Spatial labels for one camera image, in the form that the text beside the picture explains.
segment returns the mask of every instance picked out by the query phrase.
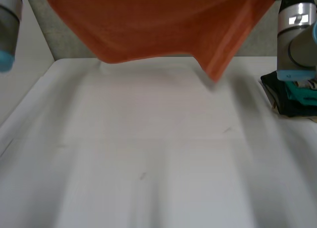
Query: white table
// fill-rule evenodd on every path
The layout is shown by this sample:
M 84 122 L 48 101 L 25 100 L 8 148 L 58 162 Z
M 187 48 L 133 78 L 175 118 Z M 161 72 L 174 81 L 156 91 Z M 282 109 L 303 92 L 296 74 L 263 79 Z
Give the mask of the white table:
M 275 65 L 55 62 L 0 128 L 0 227 L 317 227 L 317 125 L 272 113 Z

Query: gray cylinder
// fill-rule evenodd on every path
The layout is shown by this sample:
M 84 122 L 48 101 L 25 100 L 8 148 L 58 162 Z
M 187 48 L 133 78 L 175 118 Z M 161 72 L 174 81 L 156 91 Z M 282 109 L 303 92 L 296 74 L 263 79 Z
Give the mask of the gray cylinder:
M 290 57 L 301 66 L 315 67 L 317 65 L 317 40 L 314 37 L 316 29 L 315 23 L 301 32 L 290 43 Z
M 7 10 L 0 8 L 0 50 L 12 56 L 19 33 L 20 21 Z

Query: orange cloth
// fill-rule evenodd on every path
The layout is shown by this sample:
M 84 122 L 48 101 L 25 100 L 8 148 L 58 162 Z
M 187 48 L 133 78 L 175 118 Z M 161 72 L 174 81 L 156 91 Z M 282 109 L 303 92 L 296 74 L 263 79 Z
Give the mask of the orange cloth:
M 193 55 L 214 81 L 272 0 L 48 0 L 108 63 Z

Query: teal component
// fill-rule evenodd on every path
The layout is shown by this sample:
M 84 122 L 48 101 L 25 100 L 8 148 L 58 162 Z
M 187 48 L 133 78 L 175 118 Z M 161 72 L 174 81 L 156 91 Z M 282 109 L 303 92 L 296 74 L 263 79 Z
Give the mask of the teal component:
M 277 70 L 280 81 L 307 81 L 315 78 L 316 70 Z
M 296 100 L 304 106 L 317 106 L 317 90 L 299 88 L 293 82 L 285 82 L 287 97 Z
M 12 69 L 14 56 L 0 50 L 0 72 L 8 72 Z
M 317 44 L 317 22 L 314 24 L 313 27 L 313 39 L 315 41 L 315 44 Z

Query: light blue cap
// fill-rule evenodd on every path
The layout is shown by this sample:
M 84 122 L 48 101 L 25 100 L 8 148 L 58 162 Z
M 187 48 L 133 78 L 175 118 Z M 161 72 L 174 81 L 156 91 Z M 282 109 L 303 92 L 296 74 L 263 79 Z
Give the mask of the light blue cap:
M 315 78 L 315 70 L 277 70 L 280 81 L 307 81 Z
M 317 44 L 317 22 L 314 24 L 314 27 L 313 27 L 313 39 L 315 43 Z
M 8 72 L 12 69 L 14 56 L 6 51 L 0 50 L 0 73 Z

